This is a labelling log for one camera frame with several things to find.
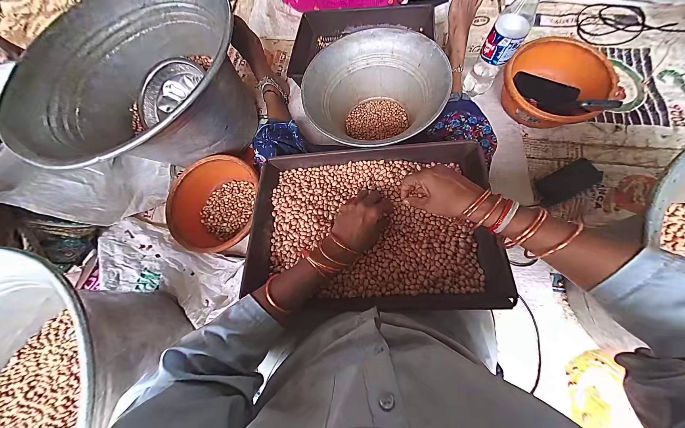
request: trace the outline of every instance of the rectangular tray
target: rectangular tray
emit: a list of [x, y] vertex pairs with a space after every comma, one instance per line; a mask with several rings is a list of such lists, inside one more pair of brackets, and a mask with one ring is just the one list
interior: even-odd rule
[[300, 85], [310, 61], [319, 53], [318, 38], [341, 36], [367, 27], [398, 26], [420, 31], [434, 40], [434, 7], [430, 3], [384, 8], [312, 11], [300, 19], [287, 76]]
[[[279, 172], [295, 168], [345, 164], [348, 161], [384, 159], [412, 162], [454, 162], [461, 166], [467, 178], [488, 188], [488, 173], [480, 145], [474, 141], [427, 142], [412, 145], [391, 145], [377, 149], [354, 149], [280, 156], [269, 159], [260, 175], [258, 196], [253, 210], [253, 227], [247, 247], [240, 297], [261, 287], [271, 270], [271, 235], [274, 218], [271, 214], [272, 191], [279, 184]], [[419, 294], [417, 296], [382, 296], [356, 298], [312, 298], [308, 306], [339, 311], [363, 311], [377, 306], [384, 311], [404, 309], [506, 309], [517, 304], [517, 286], [511, 276], [506, 251], [496, 237], [485, 228], [475, 231], [477, 256], [485, 270], [486, 291], [479, 294]]]

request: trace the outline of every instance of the blue floral fabric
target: blue floral fabric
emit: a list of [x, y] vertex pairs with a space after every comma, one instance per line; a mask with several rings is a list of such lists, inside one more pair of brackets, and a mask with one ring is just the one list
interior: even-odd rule
[[[468, 95], [454, 93], [448, 99], [443, 112], [426, 130], [419, 133], [412, 142], [470, 140], [480, 143], [485, 155], [486, 165], [490, 168], [498, 141], [490, 122], [482, 114], [477, 104]], [[253, 138], [255, 166], [260, 170], [267, 159], [281, 155], [306, 153], [308, 143], [300, 134], [294, 120], [269, 122], [258, 127]]]

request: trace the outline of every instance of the copper bangle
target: copper bangle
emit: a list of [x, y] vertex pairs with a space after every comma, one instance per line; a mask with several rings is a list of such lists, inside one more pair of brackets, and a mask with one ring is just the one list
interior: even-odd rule
[[490, 215], [496, 210], [496, 208], [499, 208], [499, 205], [501, 205], [501, 201], [504, 200], [504, 196], [499, 194], [499, 199], [496, 200], [496, 203], [493, 204], [493, 206], [490, 208], [487, 214], [485, 214], [474, 226], [470, 228], [470, 231], [475, 231], [477, 228], [482, 226], [482, 222], [488, 219]]
[[584, 228], [583, 222], [576, 222], [576, 223], [578, 224], [578, 227], [577, 227], [576, 230], [572, 233], [572, 235], [569, 236], [569, 238], [567, 238], [566, 240], [564, 240], [564, 241], [562, 242], [562, 244], [557, 245], [557, 247], [554, 247], [554, 248], [548, 250], [547, 252], [541, 254], [540, 256], [535, 255], [535, 254], [533, 253], [533, 251], [525, 250], [524, 256], [525, 256], [526, 258], [529, 258], [529, 259], [535, 259], [535, 258], [542, 259], [542, 258], [545, 258], [545, 257], [547, 257], [547, 256], [550, 256], [551, 254], [554, 254], [554, 253], [556, 253], [557, 251], [561, 250], [562, 248], [565, 248], [566, 246], [570, 245], [570, 243], [571, 243], [575, 238], [577, 238], [578, 235], [580, 235], [580, 234], [583, 232], [583, 228]]
[[516, 245], [520, 245], [523, 242], [527, 241], [531, 236], [535, 234], [535, 232], [538, 231], [538, 229], [540, 229], [541, 225], [546, 220], [548, 215], [549, 213], [547, 212], [547, 210], [541, 208], [538, 211], [538, 217], [536, 217], [535, 221], [533, 221], [533, 223], [531, 223], [527, 229], [523, 230], [517, 238], [505, 241], [504, 248], [512, 248]]
[[331, 266], [327, 266], [326, 264], [323, 264], [318, 260], [314, 260], [314, 258], [312, 258], [311, 256], [308, 256], [305, 259], [308, 260], [308, 262], [310, 264], [313, 264], [313, 265], [315, 265], [315, 266], [317, 266], [323, 270], [326, 270], [329, 273], [338, 273], [340, 271], [340, 269], [337, 269], [337, 268], [334, 268]]
[[354, 250], [354, 249], [352, 249], [352, 248], [350, 248], [350, 247], [344, 245], [342, 242], [340, 242], [340, 240], [337, 239], [337, 237], [335, 236], [335, 234], [333, 234], [332, 232], [329, 233], [329, 239], [331, 239], [332, 242], [334, 242], [335, 244], [339, 245], [340, 248], [343, 248], [344, 250], [347, 250], [347, 251], [349, 251], [349, 252], [351, 252], [351, 253], [359, 254], [358, 251], [356, 251], [356, 250]]
[[334, 263], [334, 264], [337, 264], [337, 265], [339, 265], [339, 266], [342, 266], [342, 267], [344, 267], [344, 268], [347, 268], [347, 267], [348, 267], [347, 264], [345, 264], [345, 263], [340, 263], [340, 262], [338, 262], [337, 260], [335, 260], [334, 258], [331, 258], [330, 256], [328, 256], [327, 253], [324, 252], [324, 248], [321, 248], [322, 245], [323, 245], [323, 243], [322, 243], [322, 244], [319, 244], [319, 246], [318, 246], [317, 248], [319, 249], [319, 252], [321, 253], [322, 256], [324, 256], [325, 259], [331, 261], [331, 262]]
[[504, 209], [501, 210], [501, 215], [499, 216], [499, 219], [496, 220], [493, 225], [488, 228], [488, 231], [491, 233], [496, 233], [496, 229], [498, 229], [501, 226], [501, 223], [504, 222], [504, 219], [509, 215], [509, 211], [511, 211], [511, 206], [515, 204], [515, 201], [508, 199], [506, 201], [506, 204], [504, 205]]
[[489, 196], [490, 196], [490, 190], [486, 190], [485, 192], [483, 192], [482, 195], [478, 196], [477, 199], [475, 199], [475, 201], [470, 204], [470, 206], [468, 206], [466, 209], [464, 209], [461, 212], [461, 216], [459, 216], [459, 219], [464, 218], [464, 219], [469, 220], [470, 216], [472, 214], [474, 214], [474, 212], [478, 208], [480, 208], [480, 205], [482, 205], [482, 203], [485, 202]]
[[266, 292], [266, 300], [269, 301], [269, 305], [271, 305], [277, 311], [280, 311], [282, 314], [289, 314], [291, 311], [288, 311], [287, 309], [277, 305], [276, 302], [274, 302], [274, 299], [271, 297], [271, 293], [269, 292], [269, 284], [271, 284], [271, 281], [273, 281], [276, 277], [278, 277], [278, 275], [271, 275], [271, 277], [269, 277], [269, 279], [266, 281], [266, 284], [263, 285], [263, 291]]
[[317, 264], [315, 264], [316, 263], [315, 261], [312, 261], [310, 258], [305, 258], [305, 260], [308, 261], [308, 264], [311, 267], [316, 269], [316, 271], [319, 273], [319, 275], [321, 275], [322, 278], [329, 279], [329, 277], [324, 273], [324, 270], [321, 267], [319, 267]]

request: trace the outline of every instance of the hand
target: hand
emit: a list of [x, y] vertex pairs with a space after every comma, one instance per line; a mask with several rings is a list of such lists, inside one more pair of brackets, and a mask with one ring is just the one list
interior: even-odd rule
[[340, 207], [332, 233], [346, 247], [363, 253], [382, 235], [388, 212], [393, 212], [390, 200], [376, 190], [362, 189]]
[[444, 165], [409, 174], [400, 185], [400, 197], [406, 203], [446, 217], [459, 217], [484, 191]]

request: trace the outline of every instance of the person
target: person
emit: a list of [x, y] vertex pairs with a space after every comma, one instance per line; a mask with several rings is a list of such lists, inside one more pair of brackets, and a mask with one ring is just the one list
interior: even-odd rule
[[[685, 258], [612, 241], [543, 209], [495, 204], [443, 165], [406, 176], [400, 197], [435, 215], [482, 222], [592, 294], [649, 346], [616, 357], [639, 419], [685, 427]], [[491, 372], [493, 325], [478, 316], [488, 311], [372, 308], [320, 325], [304, 321], [312, 331], [295, 337], [254, 400], [262, 384], [256, 368], [328, 280], [310, 260], [351, 263], [379, 238], [391, 209], [376, 190], [349, 199], [323, 252], [312, 250], [166, 350], [157, 371], [121, 400], [113, 426], [577, 426]]]
[[[453, 0], [449, 6], [446, 51], [452, 66], [452, 94], [438, 119], [409, 142], [477, 141], [490, 167], [498, 145], [496, 134], [480, 108], [461, 89], [467, 38], [479, 6], [478, 0]], [[314, 147], [309, 145], [287, 108], [289, 85], [271, 70], [260, 39], [237, 16], [234, 17], [232, 45], [251, 67], [266, 103], [268, 121], [258, 127], [252, 141], [255, 165], [260, 169], [274, 156], [313, 151]]]

